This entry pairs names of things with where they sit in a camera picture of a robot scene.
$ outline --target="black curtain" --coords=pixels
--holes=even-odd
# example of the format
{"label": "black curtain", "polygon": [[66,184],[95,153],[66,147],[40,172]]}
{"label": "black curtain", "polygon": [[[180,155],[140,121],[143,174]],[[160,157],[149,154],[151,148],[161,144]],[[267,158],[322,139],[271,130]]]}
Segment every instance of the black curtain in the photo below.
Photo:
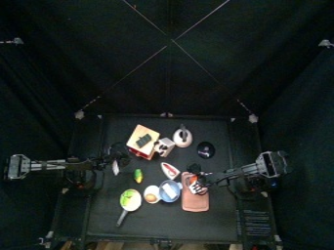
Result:
{"label": "black curtain", "polygon": [[[14,37],[1,28],[1,41]],[[66,157],[73,114],[20,45],[0,44],[0,97],[0,172],[16,153],[37,160]],[[0,182],[0,249],[36,247],[49,230],[56,194],[56,175]]]}
{"label": "black curtain", "polygon": [[323,49],[260,117],[264,149],[290,153],[294,172],[274,194],[287,249],[334,248],[334,49]]}

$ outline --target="cable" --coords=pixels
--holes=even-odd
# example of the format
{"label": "cable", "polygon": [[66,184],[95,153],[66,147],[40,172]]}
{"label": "cable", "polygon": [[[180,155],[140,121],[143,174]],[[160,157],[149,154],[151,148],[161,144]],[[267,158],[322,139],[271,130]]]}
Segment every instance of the cable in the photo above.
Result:
{"label": "cable", "polygon": [[129,73],[125,75],[125,76],[123,76],[121,77],[121,79],[119,80],[119,81],[116,81],[108,88],[105,88],[104,89],[104,91],[101,91],[101,93],[100,93],[100,95],[99,96],[96,96],[96,98],[95,99],[92,99],[89,102],[88,102],[88,104],[85,104],[84,106],[83,106],[83,108],[77,111],[77,112],[80,112],[80,111],[84,111],[84,109],[87,109],[100,98],[101,98],[101,96],[103,95],[105,95],[105,93],[108,92],[108,91],[111,91],[115,87],[116,87],[116,85],[135,72],[135,71],[137,71],[137,69],[164,50],[167,48],[167,46],[164,46],[164,47],[161,47],[161,49],[160,50],[157,50],[131,71],[129,71]]}
{"label": "cable", "polygon": [[224,1],[176,38],[179,40],[231,0]]}

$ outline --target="red object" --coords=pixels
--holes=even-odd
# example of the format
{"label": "red object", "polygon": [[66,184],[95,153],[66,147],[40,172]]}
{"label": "red object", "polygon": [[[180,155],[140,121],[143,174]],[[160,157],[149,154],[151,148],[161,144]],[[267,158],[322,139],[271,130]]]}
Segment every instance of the red object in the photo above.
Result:
{"label": "red object", "polygon": [[169,170],[169,172],[172,172],[175,176],[177,175],[177,172],[175,171],[175,169],[171,168],[168,164],[163,163],[163,166]]}

